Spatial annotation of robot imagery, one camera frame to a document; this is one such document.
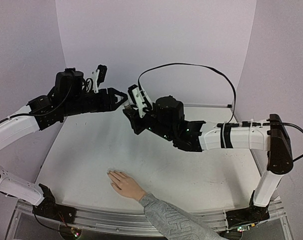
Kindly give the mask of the green nail polish bottle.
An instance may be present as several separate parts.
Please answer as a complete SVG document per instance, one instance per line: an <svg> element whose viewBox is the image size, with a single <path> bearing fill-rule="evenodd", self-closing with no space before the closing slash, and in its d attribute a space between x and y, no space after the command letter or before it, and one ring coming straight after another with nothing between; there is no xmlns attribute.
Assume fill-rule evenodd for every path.
<svg viewBox="0 0 303 240"><path fill-rule="evenodd" d="M131 105L125 106L124 108L125 108L126 110L132 110Z"/></svg>

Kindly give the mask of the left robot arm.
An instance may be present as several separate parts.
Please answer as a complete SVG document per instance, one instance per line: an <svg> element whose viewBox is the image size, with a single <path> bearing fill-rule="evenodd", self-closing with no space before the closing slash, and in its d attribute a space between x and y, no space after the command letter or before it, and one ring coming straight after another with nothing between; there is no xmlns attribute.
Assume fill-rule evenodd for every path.
<svg viewBox="0 0 303 240"><path fill-rule="evenodd" d="M126 93L112 87L99 88L107 73L99 65L90 78L75 68L58 72L54 87L46 95L30 100L14 114L0 120L0 151L15 141L43 131L66 117L86 113L113 112L128 101ZM48 187L26 181L0 166L0 193L38 206L47 218L59 214Z"/></svg>

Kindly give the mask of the grey sleeved forearm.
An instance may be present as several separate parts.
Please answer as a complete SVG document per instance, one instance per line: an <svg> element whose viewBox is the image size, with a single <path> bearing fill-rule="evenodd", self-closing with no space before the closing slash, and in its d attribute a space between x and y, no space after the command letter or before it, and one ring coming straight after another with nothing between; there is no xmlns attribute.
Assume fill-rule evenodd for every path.
<svg viewBox="0 0 303 240"><path fill-rule="evenodd" d="M148 193L139 201L148 221L168 240L223 240L193 215Z"/></svg>

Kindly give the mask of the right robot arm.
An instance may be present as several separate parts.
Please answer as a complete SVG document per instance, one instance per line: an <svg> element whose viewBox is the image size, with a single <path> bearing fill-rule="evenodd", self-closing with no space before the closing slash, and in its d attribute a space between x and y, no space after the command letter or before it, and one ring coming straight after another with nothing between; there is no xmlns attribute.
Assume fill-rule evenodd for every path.
<svg viewBox="0 0 303 240"><path fill-rule="evenodd" d="M148 130L184 152L215 149L267 152L267 166L252 195L254 207L267 207L282 177L293 169L291 141L277 114L258 122L187 121L183 103L172 96L161 97L151 105L142 101L139 95L134 99L133 104L125 101L123 113L136 135Z"/></svg>

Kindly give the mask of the person's hand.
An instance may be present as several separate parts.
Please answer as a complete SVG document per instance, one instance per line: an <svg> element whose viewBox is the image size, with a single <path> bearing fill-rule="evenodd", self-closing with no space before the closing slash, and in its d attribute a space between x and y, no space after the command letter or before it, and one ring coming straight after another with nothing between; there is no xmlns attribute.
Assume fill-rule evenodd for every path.
<svg viewBox="0 0 303 240"><path fill-rule="evenodd" d="M112 188L121 196L139 202L147 192L130 176L120 171L108 171Z"/></svg>

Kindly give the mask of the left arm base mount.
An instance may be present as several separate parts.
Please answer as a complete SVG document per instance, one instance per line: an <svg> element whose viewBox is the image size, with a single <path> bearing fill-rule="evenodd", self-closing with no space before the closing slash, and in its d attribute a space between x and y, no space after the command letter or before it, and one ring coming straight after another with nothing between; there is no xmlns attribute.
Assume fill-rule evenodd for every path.
<svg viewBox="0 0 303 240"><path fill-rule="evenodd" d="M56 203L53 196L46 196L39 205L33 206L32 212L39 217L73 224L77 210L74 207Z"/></svg>

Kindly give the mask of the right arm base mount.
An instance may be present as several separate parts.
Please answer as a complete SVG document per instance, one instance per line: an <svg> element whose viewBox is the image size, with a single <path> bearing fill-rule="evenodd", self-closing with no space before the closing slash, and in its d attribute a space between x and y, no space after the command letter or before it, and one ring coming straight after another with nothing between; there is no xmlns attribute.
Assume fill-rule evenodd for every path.
<svg viewBox="0 0 303 240"><path fill-rule="evenodd" d="M256 206L252 202L248 207L229 210L226 212L228 230L235 230L239 227L257 224L270 218L268 205L265 207Z"/></svg>

